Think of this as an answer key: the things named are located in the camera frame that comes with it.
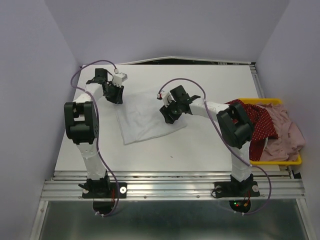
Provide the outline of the red polka dot skirt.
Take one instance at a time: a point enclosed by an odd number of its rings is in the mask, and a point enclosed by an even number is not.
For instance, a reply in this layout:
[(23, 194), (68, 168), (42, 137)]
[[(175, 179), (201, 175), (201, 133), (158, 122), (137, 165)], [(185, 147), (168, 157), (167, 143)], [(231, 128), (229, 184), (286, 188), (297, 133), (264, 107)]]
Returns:
[(229, 105), (235, 103), (241, 104), (253, 124), (254, 131), (249, 146), (249, 159), (258, 162), (261, 159), (265, 147), (265, 140), (278, 139), (274, 123), (265, 107), (257, 104), (246, 104), (240, 99), (227, 102)]

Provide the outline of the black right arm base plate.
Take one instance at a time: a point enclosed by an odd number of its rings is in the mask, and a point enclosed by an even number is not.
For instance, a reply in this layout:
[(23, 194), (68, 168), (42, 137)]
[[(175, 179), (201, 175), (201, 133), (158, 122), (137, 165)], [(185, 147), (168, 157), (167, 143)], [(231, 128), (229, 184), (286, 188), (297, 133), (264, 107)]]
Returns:
[(257, 186), (257, 182), (239, 183), (231, 181), (219, 181), (213, 183), (214, 187), (211, 196), (216, 199), (220, 198), (244, 198), (259, 197), (260, 191), (253, 190), (253, 186)]

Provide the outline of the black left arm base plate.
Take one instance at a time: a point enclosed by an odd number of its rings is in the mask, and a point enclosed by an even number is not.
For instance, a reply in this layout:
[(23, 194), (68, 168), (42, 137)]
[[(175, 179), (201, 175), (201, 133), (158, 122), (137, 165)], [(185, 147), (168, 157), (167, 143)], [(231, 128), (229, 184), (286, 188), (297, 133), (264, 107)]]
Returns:
[(110, 183), (109, 188), (101, 188), (98, 190), (87, 190), (82, 188), (83, 199), (126, 199), (128, 185), (126, 182), (119, 182), (119, 193), (115, 182)]

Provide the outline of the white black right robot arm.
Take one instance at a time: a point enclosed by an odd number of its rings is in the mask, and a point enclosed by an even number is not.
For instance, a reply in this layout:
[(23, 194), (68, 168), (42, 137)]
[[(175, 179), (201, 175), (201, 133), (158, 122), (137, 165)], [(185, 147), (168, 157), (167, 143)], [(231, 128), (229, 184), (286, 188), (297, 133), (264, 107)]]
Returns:
[(248, 190), (246, 180), (252, 174), (248, 158), (241, 149), (251, 141), (254, 126), (240, 103), (221, 104), (207, 101), (199, 95), (190, 96), (182, 85), (169, 92), (159, 91), (157, 99), (163, 102), (160, 112), (167, 124), (174, 124), (182, 114), (201, 116), (211, 120), (222, 142), (231, 153), (231, 192), (242, 195)]

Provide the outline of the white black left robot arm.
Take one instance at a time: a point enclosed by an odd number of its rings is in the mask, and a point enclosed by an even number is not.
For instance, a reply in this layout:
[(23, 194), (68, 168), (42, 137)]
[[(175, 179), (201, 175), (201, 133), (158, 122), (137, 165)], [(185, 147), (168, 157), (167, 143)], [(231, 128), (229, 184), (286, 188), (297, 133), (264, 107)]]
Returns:
[(111, 80), (109, 71), (96, 68), (94, 77), (88, 80), (82, 94), (73, 102), (64, 104), (65, 132), (68, 139), (77, 146), (83, 158), (87, 180), (80, 187), (86, 191), (94, 189), (100, 197), (111, 193), (108, 171), (98, 150), (99, 113), (97, 101), (105, 98), (108, 102), (121, 105), (123, 103), (123, 82), (128, 79), (127, 74), (116, 68)]

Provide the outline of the white skirt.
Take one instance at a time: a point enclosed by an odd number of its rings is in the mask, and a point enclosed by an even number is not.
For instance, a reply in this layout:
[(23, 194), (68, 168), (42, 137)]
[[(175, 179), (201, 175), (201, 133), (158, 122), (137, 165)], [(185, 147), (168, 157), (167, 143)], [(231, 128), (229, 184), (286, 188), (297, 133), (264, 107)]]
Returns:
[(187, 126), (182, 117), (174, 124), (165, 123), (160, 112), (163, 103), (157, 99), (159, 87), (149, 88), (123, 97), (115, 106), (123, 143), (125, 145), (163, 137)]

